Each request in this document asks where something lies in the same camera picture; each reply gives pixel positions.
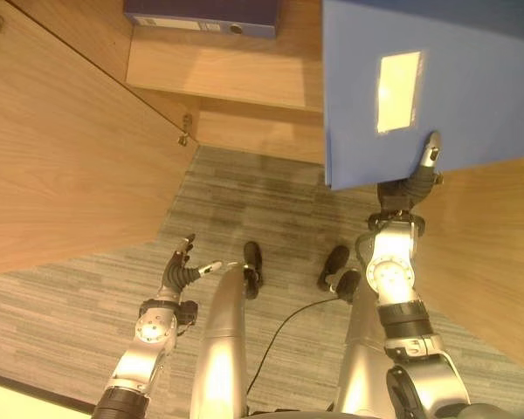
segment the wooden cabinet door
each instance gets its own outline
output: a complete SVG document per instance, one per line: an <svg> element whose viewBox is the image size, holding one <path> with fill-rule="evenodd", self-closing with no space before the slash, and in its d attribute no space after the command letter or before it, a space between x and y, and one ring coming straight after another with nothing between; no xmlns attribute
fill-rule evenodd
<svg viewBox="0 0 524 419"><path fill-rule="evenodd" d="M0 1L0 271L153 239L196 145Z"/></svg>

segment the black joint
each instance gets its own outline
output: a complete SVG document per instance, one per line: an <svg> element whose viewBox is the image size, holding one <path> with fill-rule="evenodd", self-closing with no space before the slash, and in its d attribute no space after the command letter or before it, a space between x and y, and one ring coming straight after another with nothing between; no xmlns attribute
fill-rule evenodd
<svg viewBox="0 0 524 419"><path fill-rule="evenodd" d="M381 306L378 308L378 315L388 339L433 334L429 313L423 301Z"/></svg>
<svg viewBox="0 0 524 419"><path fill-rule="evenodd" d="M185 301L181 303L175 315L178 326L194 326L198 317L198 304L194 301Z"/></svg>
<svg viewBox="0 0 524 419"><path fill-rule="evenodd" d="M185 301L177 304L174 301L163 299L149 299L141 303L139 318L150 308L168 308L173 310L178 326L195 325L198 317L198 304L194 301Z"/></svg>
<svg viewBox="0 0 524 419"><path fill-rule="evenodd" d="M150 308L170 308L173 310L173 312L175 312L175 314L177 314L181 307L174 301L165 301L163 299L148 299L147 301L141 303L138 318L143 316L143 314Z"/></svg>
<svg viewBox="0 0 524 419"><path fill-rule="evenodd" d="M126 388L108 388L93 411L92 419L143 419L149 400Z"/></svg>
<svg viewBox="0 0 524 419"><path fill-rule="evenodd" d="M402 367L395 366L389 370L386 374L386 386L396 417L427 418L413 381Z"/></svg>

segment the wooden wall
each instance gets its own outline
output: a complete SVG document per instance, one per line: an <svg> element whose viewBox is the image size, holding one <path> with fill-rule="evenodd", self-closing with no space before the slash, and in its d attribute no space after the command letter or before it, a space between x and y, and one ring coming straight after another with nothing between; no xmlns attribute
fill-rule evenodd
<svg viewBox="0 0 524 419"><path fill-rule="evenodd" d="M417 208L420 293L524 366L524 159L446 173Z"/></svg>
<svg viewBox="0 0 524 419"><path fill-rule="evenodd" d="M0 14L0 271L153 239L195 144L9 3Z"/></svg>
<svg viewBox="0 0 524 419"><path fill-rule="evenodd" d="M12 0L23 12L76 51L126 84L133 26L124 16L123 0ZM128 87L168 120L182 126L191 113L196 129L197 99L177 93Z"/></svg>

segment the blue folder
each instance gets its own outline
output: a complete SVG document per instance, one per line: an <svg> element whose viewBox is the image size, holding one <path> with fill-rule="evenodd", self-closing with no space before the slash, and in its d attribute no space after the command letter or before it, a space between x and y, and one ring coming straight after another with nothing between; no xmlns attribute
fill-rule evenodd
<svg viewBox="0 0 524 419"><path fill-rule="evenodd" d="M440 170L524 156L524 0L324 0L323 37L332 189L408 176L433 130ZM416 52L410 122L379 131L388 58Z"/></svg>

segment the black cable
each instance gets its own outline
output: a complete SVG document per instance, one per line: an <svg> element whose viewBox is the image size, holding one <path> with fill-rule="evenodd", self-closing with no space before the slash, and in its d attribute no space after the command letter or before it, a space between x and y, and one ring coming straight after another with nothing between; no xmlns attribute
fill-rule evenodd
<svg viewBox="0 0 524 419"><path fill-rule="evenodd" d="M301 307L299 310L293 312L292 314L289 315L289 317L287 317L287 319L283 320L283 322L281 322L281 325L279 325L278 327L278 330L276 330L276 332L273 334L273 337L272 337L272 340L270 340L270 344L268 345L268 348L266 349L266 351L264 352L264 356L262 357L262 361L260 361L259 363L259 369L256 370L256 374L254 375L254 377L252 378L252 381L251 381L251 384L248 386L248 389L246 390L246 394L248 395L251 391L251 388L252 386L254 385L254 382L256 381L256 379L259 377L259 374L260 374L260 370L262 369L262 366L264 365L264 361L265 361L265 358L266 356L268 356L268 353L270 352L270 349L272 348L272 345L273 345L273 342L276 340L276 338L278 337L278 334L279 332L281 331L281 329L283 328L283 326L286 325L286 323L292 319L293 317L295 317L297 314L299 314L300 312L302 312L303 310L307 309L307 308L310 308L312 306L317 306L318 304L323 304L323 303L327 303L328 301L336 301L338 298L334 298L334 299L323 299L322 301L316 301L315 303L311 303L307 306L304 306L304 307Z"/></svg>

